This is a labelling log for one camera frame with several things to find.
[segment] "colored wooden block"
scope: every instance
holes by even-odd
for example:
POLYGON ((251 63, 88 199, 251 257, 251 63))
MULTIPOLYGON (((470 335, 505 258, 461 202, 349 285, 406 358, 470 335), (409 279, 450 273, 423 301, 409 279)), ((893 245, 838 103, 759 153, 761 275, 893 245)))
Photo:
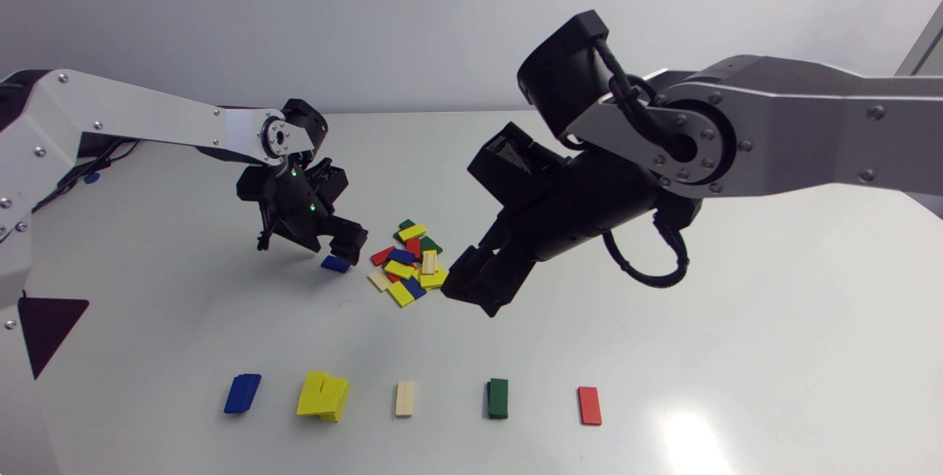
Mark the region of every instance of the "colored wooden block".
POLYGON ((425 233, 425 227, 422 225, 414 225, 407 229, 398 231, 397 236, 400 236, 400 239, 403 241, 411 240, 414 237, 422 236, 425 233))
POLYGON ((393 249, 387 256, 388 260, 400 261, 401 264, 411 264, 416 260, 416 255, 409 250, 393 249))
POLYGON ((387 287, 390 287, 390 285, 393 284, 390 280, 390 277, 387 276, 387 273, 384 273, 381 270, 375 270, 374 272, 370 273, 367 278, 370 279, 370 281, 373 281, 374 285, 376 285, 376 289, 381 293, 386 291, 387 287))
POLYGON ((448 278, 448 276, 449 271, 442 267, 436 267, 435 274, 420 274, 418 282, 425 289, 435 289, 436 287, 442 287, 442 284, 445 284, 445 279, 448 278))
POLYGON ((379 253, 375 253, 373 254, 373 256, 370 257, 370 261, 374 262, 374 266, 382 266, 382 264, 386 263, 387 256, 390 255, 390 253, 392 253, 393 249, 396 249, 396 247, 390 247, 390 249, 380 250, 379 253))
POLYGON ((393 299, 396 300, 397 304, 400 304, 400 307, 407 307, 411 303, 416 301, 416 298, 412 296, 410 290, 403 284, 404 280, 394 281, 390 288, 387 291, 390 291, 390 294, 393 296, 393 299))
POLYGON ((396 384, 396 417, 409 418, 413 411, 413 402, 416 395, 415 381, 399 381, 396 384))
POLYGON ((413 253, 413 256, 415 256, 415 258, 413 258, 414 260, 418 260, 422 257, 422 253, 418 249, 419 242, 420 240, 418 240, 418 237, 407 240, 407 250, 410 251, 410 253, 413 253))
POLYGON ((508 418, 508 380, 488 381, 488 419, 508 418))
POLYGON ((259 374, 239 374, 233 378, 233 384, 229 387, 229 396, 226 398, 226 406, 222 411, 227 415, 238 415, 248 411, 252 407, 252 400, 256 397, 261 381, 262 375, 259 374))
POLYGON ((434 250, 422 250, 422 274, 435 274, 437 264, 434 250))
POLYGON ((412 276, 415 267, 407 266, 406 264, 401 264, 398 261, 390 260, 387 261, 386 266, 383 267, 384 271, 387 271, 390 274, 399 276, 400 278, 409 278, 412 276))
POLYGON ((341 260, 336 256, 331 256, 330 254, 324 258, 324 261, 320 262, 320 266, 329 268, 330 270, 336 270, 337 272, 347 272, 351 268, 351 265, 347 263, 347 261, 341 260))
POLYGON ((431 237, 422 236, 418 240, 418 248, 420 250, 434 250, 437 254, 442 254, 442 247, 439 247, 431 237))
POLYGON ((410 291, 413 298, 421 298, 425 295, 425 289, 422 288, 422 285, 420 285, 415 278, 403 280, 403 287, 407 288, 407 291, 410 291))
POLYGON ((340 421, 349 388, 344 378, 331 377, 319 370, 309 371, 304 376, 296 414, 300 417, 316 415, 323 421, 340 421))
POLYGON ((603 425, 603 413, 599 410, 599 392, 596 387, 579 387, 580 419, 583 425, 603 425))

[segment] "pile of blocks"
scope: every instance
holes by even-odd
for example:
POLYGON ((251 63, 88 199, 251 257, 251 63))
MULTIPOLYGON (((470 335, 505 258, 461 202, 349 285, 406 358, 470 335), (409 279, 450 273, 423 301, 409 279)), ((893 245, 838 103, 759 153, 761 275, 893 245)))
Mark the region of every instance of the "pile of blocks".
POLYGON ((373 254, 370 261, 382 268, 368 279, 381 293, 389 291, 396 303, 405 307, 428 290, 442 287, 449 271, 438 263, 442 247, 425 234, 424 226, 407 219, 399 228, 393 237, 404 244, 404 249, 393 246, 373 254))

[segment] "white wall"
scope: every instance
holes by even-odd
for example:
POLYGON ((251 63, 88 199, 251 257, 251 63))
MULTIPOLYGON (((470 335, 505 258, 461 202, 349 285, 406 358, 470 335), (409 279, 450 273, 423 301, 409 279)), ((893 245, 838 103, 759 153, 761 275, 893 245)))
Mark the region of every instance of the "white wall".
POLYGON ((204 102, 522 108, 516 68, 596 8, 629 71, 741 52, 891 74, 940 0, 0 0, 0 73, 75 68, 204 102))

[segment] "white table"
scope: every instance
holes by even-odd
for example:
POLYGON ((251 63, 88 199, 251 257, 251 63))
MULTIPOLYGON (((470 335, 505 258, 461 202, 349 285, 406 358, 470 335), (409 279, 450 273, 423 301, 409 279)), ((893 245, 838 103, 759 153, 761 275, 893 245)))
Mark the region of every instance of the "white table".
MULTIPOLYGON (((367 256, 402 219, 446 264, 491 225, 465 167, 510 119, 552 143, 532 112, 328 116, 320 156, 351 182, 337 213, 370 230, 346 275, 280 238, 257 253, 242 165, 186 147, 142 145, 42 210, 27 291, 91 301, 37 381, 63 473, 943 471, 943 223, 900 193, 705 201, 669 290, 597 240, 539 264, 493 320, 377 293, 367 256), (307 370, 350 380, 340 423, 294 415, 307 370), (262 385, 228 417, 243 372, 262 385), (483 418, 491 377, 510 380, 507 421, 483 418), (418 384, 406 421, 400 380, 418 384), (599 387, 602 427, 579 424, 579 385, 599 387)), ((617 239, 673 267, 650 217, 617 239)))

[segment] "red block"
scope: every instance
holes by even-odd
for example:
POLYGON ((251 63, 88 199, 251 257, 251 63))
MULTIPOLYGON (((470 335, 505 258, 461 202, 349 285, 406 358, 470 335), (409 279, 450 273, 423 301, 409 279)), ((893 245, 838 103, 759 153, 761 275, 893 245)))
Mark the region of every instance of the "red block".
POLYGON ((380 250, 379 253, 375 253, 373 254, 373 256, 370 257, 370 261, 374 262, 374 266, 379 266, 380 264, 384 264, 385 261, 387 261, 387 256, 390 255, 390 253, 392 253, 393 249, 395 249, 395 247, 390 247, 390 249, 380 250))
POLYGON ((583 425, 603 425, 603 413, 599 410, 599 392, 596 387, 579 387, 580 418, 583 425))
POLYGON ((412 239, 407 240, 407 250, 413 253, 413 255, 416 257, 417 260, 421 259, 422 257, 422 253, 418 251, 419 242, 420 242, 420 239, 418 239, 418 237, 414 237, 412 239))

